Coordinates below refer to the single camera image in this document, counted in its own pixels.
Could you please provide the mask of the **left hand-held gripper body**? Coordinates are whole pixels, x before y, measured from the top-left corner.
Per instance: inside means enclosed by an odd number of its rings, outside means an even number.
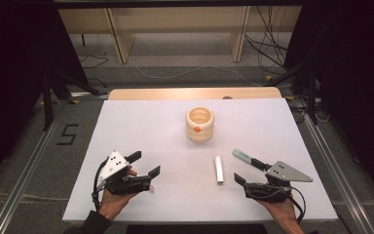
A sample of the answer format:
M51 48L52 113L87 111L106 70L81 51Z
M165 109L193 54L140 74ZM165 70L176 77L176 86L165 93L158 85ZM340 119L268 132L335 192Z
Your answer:
M107 189L114 195L128 195L151 189L149 175L130 175L131 164L118 151L113 150L101 164L97 176L97 190Z

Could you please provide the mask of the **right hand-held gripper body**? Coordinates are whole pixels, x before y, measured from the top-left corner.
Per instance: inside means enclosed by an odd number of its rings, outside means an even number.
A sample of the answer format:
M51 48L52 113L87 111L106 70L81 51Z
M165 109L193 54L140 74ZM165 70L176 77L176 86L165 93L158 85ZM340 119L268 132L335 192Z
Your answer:
M265 172L266 183L246 182L243 190L246 198L269 203L283 203L291 194L291 181L312 182L313 179L304 173L277 161Z

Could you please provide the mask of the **white marker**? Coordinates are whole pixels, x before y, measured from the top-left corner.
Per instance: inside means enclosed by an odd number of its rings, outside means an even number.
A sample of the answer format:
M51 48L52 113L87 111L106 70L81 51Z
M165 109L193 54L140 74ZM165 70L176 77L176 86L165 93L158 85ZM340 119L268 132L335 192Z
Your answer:
M222 159L220 156L216 156L214 158L214 166L215 166L217 184L223 184L224 174L223 174Z

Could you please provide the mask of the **cream ribbed pen holder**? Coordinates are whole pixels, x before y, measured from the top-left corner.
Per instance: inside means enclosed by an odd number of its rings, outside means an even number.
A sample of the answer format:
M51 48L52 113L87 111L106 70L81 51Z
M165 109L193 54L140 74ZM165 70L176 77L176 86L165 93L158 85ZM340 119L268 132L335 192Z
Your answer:
M194 107L185 116L186 136L196 143L204 143L213 136L214 122L214 115L209 109Z

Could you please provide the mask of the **person's left hand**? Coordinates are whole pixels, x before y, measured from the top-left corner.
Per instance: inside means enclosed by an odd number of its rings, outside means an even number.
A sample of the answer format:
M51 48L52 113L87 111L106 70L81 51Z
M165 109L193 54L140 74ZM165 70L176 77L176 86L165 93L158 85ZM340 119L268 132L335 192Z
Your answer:
M136 193L128 195L114 195L109 190L104 190L98 213L109 221L113 221Z

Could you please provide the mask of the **person's right hand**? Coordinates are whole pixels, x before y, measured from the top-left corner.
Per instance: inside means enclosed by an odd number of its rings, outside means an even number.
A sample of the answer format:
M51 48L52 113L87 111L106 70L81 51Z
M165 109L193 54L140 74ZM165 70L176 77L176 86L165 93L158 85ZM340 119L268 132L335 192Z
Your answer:
M269 212L273 220L285 234L305 234L297 221L294 205L289 199L286 199L283 203L272 204L259 201L259 204Z

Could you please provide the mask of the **white table mat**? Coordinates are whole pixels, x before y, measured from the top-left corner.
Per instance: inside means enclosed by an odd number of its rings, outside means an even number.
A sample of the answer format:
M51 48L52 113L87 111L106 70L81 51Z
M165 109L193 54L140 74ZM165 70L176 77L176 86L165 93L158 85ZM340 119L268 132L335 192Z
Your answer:
M185 116L194 107L215 118L213 136L196 143L186 136ZM294 199L307 207L308 221L337 215L320 181L287 102L282 98L199 100L108 100L101 108L87 154L67 204L64 220L84 220L93 208L94 176L116 150L140 151L133 168L144 176L160 166L153 191L135 196L117 219L123 223L204 224L261 222L270 218L244 195L234 174L265 182L263 172L235 157L239 149L267 164L284 161L310 176L296 182ZM217 184L214 158L222 159L224 183Z

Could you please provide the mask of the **light wooden table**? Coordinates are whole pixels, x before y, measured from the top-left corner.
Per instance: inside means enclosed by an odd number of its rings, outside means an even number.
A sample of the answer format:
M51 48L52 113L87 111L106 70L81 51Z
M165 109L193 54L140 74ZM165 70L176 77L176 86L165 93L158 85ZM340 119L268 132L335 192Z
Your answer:
M275 87L115 89L109 100L281 98Z

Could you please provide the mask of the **black metal stand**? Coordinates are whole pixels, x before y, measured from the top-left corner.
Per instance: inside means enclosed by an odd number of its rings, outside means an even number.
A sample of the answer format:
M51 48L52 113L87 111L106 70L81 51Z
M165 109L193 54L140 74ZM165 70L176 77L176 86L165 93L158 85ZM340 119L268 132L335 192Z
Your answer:
M316 74L316 67L311 61L304 58L299 64L295 65L282 76L273 81L269 81L267 84L267 87L275 87L276 85L293 78L290 90L296 95L307 93L307 114L315 125L318 123L316 117Z

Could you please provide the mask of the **black tripod stand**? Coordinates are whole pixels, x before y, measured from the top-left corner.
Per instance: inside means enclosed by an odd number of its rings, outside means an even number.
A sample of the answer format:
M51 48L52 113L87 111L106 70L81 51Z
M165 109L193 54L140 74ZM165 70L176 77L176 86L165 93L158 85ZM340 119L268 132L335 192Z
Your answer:
M44 131L51 126L54 120L51 92L54 92L56 97L60 100L69 100L71 93L67 89L66 84L72 84L94 96L106 95L106 92L97 90L91 87L87 82L74 78L59 69L52 68L47 70L42 78L42 97L45 110Z

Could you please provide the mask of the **black curtain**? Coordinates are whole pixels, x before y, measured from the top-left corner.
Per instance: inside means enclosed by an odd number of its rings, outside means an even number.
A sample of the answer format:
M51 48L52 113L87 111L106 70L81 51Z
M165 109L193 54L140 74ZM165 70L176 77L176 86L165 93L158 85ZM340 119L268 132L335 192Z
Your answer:
M0 0L0 165L41 95L48 72L88 82L58 10Z
M319 44L319 92L374 181L374 0L306 0L284 66L303 60L319 31L337 16Z

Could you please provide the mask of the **short aluminium floor rail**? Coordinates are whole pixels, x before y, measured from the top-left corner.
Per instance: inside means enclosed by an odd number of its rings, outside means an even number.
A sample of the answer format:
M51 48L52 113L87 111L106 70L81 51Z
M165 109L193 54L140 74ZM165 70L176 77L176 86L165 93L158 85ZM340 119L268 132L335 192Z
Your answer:
M71 93L70 96L71 99L108 99L108 95L94 95L91 93L85 93L85 92L78 92L78 93Z

